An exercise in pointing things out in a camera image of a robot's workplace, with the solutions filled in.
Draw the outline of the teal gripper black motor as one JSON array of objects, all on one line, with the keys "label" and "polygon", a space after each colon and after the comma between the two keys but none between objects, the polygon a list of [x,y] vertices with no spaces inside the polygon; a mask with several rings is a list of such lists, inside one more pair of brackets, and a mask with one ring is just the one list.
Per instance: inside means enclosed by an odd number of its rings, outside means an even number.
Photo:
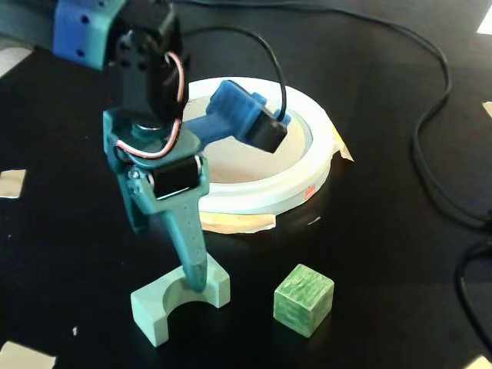
[{"label": "teal gripper black motor", "polygon": [[164,223],[190,289],[207,284],[208,259],[198,201],[208,193],[208,163],[198,137],[180,115],[161,121],[124,109],[103,112],[103,145],[131,228],[148,230],[150,215]]}]

